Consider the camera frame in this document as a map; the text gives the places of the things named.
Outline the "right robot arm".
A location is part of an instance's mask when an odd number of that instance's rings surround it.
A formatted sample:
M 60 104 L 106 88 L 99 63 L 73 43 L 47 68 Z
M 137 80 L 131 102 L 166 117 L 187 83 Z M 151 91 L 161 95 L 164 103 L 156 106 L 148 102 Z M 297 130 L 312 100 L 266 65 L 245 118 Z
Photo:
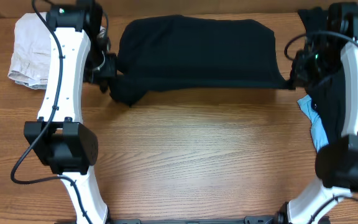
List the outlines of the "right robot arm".
M 307 30 L 292 58 L 290 86 L 312 97 L 328 137 L 316 176 L 282 205 L 273 223 L 327 223 L 327 213 L 358 193 L 358 4 L 329 6 L 326 28 Z

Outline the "black t-shirt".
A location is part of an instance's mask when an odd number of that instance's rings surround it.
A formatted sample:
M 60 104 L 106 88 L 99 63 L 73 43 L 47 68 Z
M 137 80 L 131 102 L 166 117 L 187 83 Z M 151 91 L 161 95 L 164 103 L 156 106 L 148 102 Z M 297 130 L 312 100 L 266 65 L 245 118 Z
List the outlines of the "black t-shirt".
M 274 32 L 261 23 L 162 16 L 125 28 L 109 83 L 128 106 L 148 91 L 185 88 L 289 89 L 277 65 Z

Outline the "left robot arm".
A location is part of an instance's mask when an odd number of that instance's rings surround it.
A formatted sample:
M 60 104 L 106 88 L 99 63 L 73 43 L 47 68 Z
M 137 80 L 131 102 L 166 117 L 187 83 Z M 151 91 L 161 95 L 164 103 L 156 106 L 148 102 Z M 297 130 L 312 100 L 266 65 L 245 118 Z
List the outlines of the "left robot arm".
M 105 15 L 96 1 L 77 1 L 74 5 L 52 4 L 40 18 L 50 32 L 47 89 L 37 120 L 24 125 L 29 147 L 11 171 L 11 180 L 18 184 L 16 170 L 34 151 L 53 173 L 38 182 L 63 183 L 76 212 L 75 223 L 112 223 L 94 171 L 98 139 L 83 124 L 81 112 L 83 84 L 97 84 L 106 91 L 116 76 L 116 56 L 109 54 L 109 38 L 101 31 Z

